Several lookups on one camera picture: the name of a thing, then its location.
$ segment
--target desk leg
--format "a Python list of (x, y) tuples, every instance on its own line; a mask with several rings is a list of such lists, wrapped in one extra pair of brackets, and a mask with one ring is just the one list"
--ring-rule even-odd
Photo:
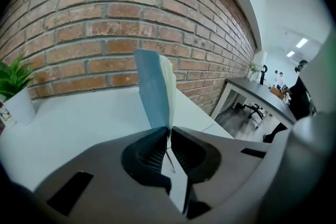
[(268, 111), (266, 111), (264, 118), (261, 120), (261, 122), (259, 122), (256, 128), (259, 128), (267, 117), (268, 117)]
[(218, 101), (217, 103), (217, 106), (214, 110), (214, 112), (212, 112), (211, 114), (211, 118), (214, 120), (217, 115), (219, 114), (220, 110), (222, 109), (227, 97), (229, 96), (229, 93), (231, 91), (231, 84), (230, 83), (227, 83), (226, 87), (225, 87), (225, 90), (222, 94), (222, 96), (220, 97), (220, 100)]

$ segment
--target floor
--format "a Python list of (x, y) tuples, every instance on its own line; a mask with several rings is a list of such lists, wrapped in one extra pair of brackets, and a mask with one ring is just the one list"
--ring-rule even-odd
[(268, 116), (259, 128), (256, 128), (261, 118), (254, 113), (252, 118), (249, 108), (228, 109), (216, 118), (216, 122), (233, 138), (254, 142), (262, 142), (264, 134), (270, 134), (280, 123), (273, 116)]

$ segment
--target dark clothing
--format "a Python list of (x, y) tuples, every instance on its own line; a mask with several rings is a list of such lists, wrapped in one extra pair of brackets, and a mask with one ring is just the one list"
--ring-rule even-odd
[[(309, 115), (309, 99), (307, 96), (307, 89), (305, 85), (303, 84), (300, 77), (298, 77), (298, 80), (296, 81), (295, 85), (291, 87), (291, 100), (289, 104), (289, 109), (293, 113), (295, 119), (299, 120), (305, 116)], [(282, 123), (280, 123), (271, 134), (266, 135), (264, 142), (266, 143), (272, 143), (274, 136), (276, 133), (283, 131), (287, 129), (286, 126), (284, 126)]]

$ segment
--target desk surface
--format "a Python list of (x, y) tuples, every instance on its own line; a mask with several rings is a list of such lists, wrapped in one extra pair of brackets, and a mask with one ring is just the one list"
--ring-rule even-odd
[(289, 107), (283, 102), (283, 100), (278, 98), (275, 94), (271, 93), (267, 86), (261, 85), (254, 81), (249, 81), (245, 78), (226, 79), (226, 81), (266, 103), (272, 109), (281, 114), (291, 124), (296, 123), (296, 119), (293, 113), (290, 111)]
[[(37, 114), (29, 126), (6, 128), (0, 136), (5, 170), (30, 190), (89, 147), (151, 128), (138, 87), (37, 100), (34, 106)], [(214, 123), (177, 90), (175, 126), (203, 131)], [(215, 133), (228, 135), (224, 129)]]

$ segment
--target white pot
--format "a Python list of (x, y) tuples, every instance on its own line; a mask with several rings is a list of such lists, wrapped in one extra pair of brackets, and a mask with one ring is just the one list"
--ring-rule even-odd
[(35, 109), (27, 87), (6, 101), (4, 105), (20, 125), (28, 125), (35, 117)]

